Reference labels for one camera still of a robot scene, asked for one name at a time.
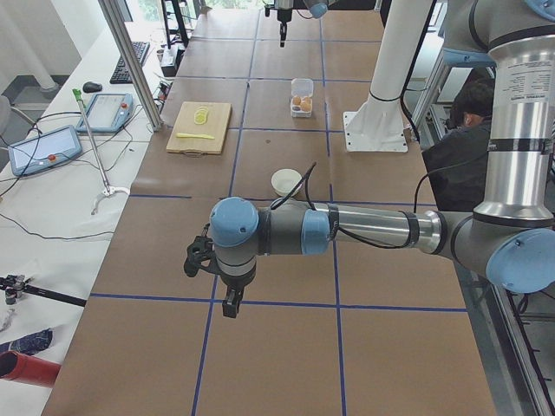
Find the person in black clothing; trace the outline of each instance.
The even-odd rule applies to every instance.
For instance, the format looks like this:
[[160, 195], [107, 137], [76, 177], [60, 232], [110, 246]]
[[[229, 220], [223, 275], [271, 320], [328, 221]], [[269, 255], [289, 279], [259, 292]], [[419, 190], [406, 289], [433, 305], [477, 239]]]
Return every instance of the person in black clothing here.
[[492, 129], [494, 80], [471, 81], [463, 86], [451, 107], [457, 128], [422, 152], [428, 172], [458, 165], [429, 176], [440, 211], [472, 211], [484, 199], [487, 144]]

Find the brown egg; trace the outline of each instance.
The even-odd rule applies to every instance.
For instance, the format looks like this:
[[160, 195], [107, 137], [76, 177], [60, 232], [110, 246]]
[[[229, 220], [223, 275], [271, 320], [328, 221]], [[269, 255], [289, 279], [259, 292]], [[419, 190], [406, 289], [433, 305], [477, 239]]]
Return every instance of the brown egg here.
[[312, 111], [312, 103], [308, 101], [301, 101], [301, 111], [309, 112]]

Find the wooden cutting board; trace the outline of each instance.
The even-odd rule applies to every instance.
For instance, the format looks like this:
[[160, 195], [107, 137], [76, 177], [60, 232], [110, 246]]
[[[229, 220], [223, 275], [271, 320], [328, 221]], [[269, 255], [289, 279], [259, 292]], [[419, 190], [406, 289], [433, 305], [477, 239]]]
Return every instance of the wooden cutting board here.
[[[208, 113], [205, 124], [195, 123], [195, 113], [199, 107], [206, 107]], [[221, 154], [232, 105], [229, 102], [184, 101], [173, 125], [172, 135], [166, 150], [170, 153]], [[178, 138], [177, 133], [207, 134], [213, 139]]]

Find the black keyboard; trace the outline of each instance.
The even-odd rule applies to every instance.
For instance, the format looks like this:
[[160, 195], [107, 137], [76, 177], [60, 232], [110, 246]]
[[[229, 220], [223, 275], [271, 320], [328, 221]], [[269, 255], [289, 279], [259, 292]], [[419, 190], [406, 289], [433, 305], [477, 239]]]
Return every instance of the black keyboard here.
[[[148, 48], [150, 47], [150, 43], [148, 42], [132, 42], [133, 49], [135, 51], [135, 55], [139, 60], [140, 65], [145, 63], [147, 59], [147, 52]], [[118, 64], [115, 66], [114, 73], [112, 74], [112, 78], [110, 78], [110, 84], [131, 84], [131, 76], [127, 71], [127, 67], [125, 66], [125, 62], [123, 58], [120, 56], [120, 60]]]

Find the black hair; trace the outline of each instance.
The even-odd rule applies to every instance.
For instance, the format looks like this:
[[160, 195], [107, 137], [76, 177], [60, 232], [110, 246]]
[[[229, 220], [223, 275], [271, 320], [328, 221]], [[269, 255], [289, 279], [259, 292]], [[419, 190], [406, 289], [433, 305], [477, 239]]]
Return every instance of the black hair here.
[[464, 113], [491, 117], [493, 112], [493, 91], [495, 80], [480, 79], [465, 84], [454, 97], [450, 120], [453, 127], [463, 125]]

